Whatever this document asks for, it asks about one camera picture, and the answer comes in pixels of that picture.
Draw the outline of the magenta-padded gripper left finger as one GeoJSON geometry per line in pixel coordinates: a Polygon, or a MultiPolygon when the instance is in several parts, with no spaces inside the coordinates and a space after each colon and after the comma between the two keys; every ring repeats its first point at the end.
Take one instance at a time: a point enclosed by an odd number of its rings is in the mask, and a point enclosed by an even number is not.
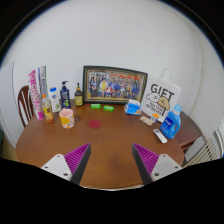
{"type": "Polygon", "coordinates": [[[90,154],[91,145],[87,143],[66,155],[56,154],[42,169],[79,185],[90,154]]]}

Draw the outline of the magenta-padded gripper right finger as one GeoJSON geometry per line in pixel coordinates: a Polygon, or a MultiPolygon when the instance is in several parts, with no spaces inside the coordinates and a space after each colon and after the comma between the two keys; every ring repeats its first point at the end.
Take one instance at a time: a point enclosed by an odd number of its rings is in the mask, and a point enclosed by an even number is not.
{"type": "Polygon", "coordinates": [[[182,169],[182,167],[167,154],[158,155],[136,143],[132,144],[132,155],[144,185],[182,169]]]}

